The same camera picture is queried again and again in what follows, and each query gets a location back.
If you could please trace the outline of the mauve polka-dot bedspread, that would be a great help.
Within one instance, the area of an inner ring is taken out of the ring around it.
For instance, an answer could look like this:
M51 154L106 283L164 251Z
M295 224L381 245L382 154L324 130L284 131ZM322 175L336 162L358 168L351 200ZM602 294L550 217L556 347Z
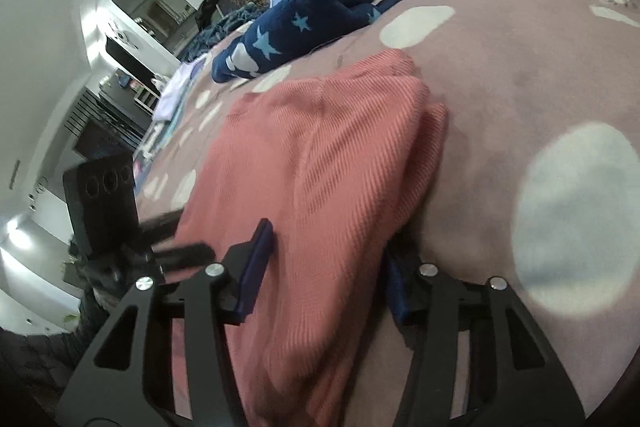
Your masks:
M254 79L201 72L139 193L142 216L186 210L244 94L387 50L411 58L446 134L430 186L383 249L331 426L397 426L413 352L387 302L392 256L472 284L505 279L570 377L581 426L637 425L639 0L400 0Z

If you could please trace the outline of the black sleeve with beige cuff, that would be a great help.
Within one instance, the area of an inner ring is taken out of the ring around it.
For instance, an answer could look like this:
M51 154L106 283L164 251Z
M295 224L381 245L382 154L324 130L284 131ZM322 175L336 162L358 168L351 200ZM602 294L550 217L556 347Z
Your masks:
M79 303L79 320L66 333L22 335L1 329L1 369L26 391L50 418L62 394L110 310L87 286Z

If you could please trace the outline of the white arched mirror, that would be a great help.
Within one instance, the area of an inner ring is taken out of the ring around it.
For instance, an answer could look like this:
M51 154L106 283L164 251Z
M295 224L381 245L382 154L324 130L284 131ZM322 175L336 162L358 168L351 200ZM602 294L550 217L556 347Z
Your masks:
M188 0L98 0L102 34L158 75L172 75L178 54L195 35L195 8Z

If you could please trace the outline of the black garment on headboard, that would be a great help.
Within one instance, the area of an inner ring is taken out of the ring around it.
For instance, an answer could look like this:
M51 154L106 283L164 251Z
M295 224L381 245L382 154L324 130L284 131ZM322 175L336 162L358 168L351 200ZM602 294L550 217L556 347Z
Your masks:
M212 23L212 17L217 9L219 0L203 0L195 15L196 27L199 31L204 30Z

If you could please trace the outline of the folded lavender cloth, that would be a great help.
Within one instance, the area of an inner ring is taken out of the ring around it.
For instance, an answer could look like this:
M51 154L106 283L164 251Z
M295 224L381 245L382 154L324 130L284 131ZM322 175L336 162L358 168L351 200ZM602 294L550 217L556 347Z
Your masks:
M209 54L204 53L192 62L180 64L160 95L152 114L153 122L166 122L174 118L186 91L189 90L191 81L201 72L208 59Z

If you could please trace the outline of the dark teal fuzzy blanket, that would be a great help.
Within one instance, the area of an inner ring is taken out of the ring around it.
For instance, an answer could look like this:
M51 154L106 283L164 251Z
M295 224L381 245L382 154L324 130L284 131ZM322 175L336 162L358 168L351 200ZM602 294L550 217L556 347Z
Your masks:
M232 11L218 22L211 23L199 31L177 55L178 60L185 63L193 62L243 24L256 20L264 11L262 6L254 2L248 2L242 8Z

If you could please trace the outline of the navy star-pattern garment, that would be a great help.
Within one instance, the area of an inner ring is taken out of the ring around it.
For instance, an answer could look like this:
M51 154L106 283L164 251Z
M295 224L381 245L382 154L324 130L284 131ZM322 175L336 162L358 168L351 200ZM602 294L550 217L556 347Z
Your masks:
M281 0L218 53L212 80L253 79L365 28L400 0Z

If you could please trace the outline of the coral pink long-sleeve shirt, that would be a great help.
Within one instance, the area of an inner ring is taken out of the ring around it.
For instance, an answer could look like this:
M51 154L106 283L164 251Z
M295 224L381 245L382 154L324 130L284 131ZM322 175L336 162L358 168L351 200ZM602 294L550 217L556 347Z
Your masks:
M430 186L446 124L398 50L229 109L176 239L221 254L260 219L276 232L255 310L228 332L250 425L335 423L383 249Z

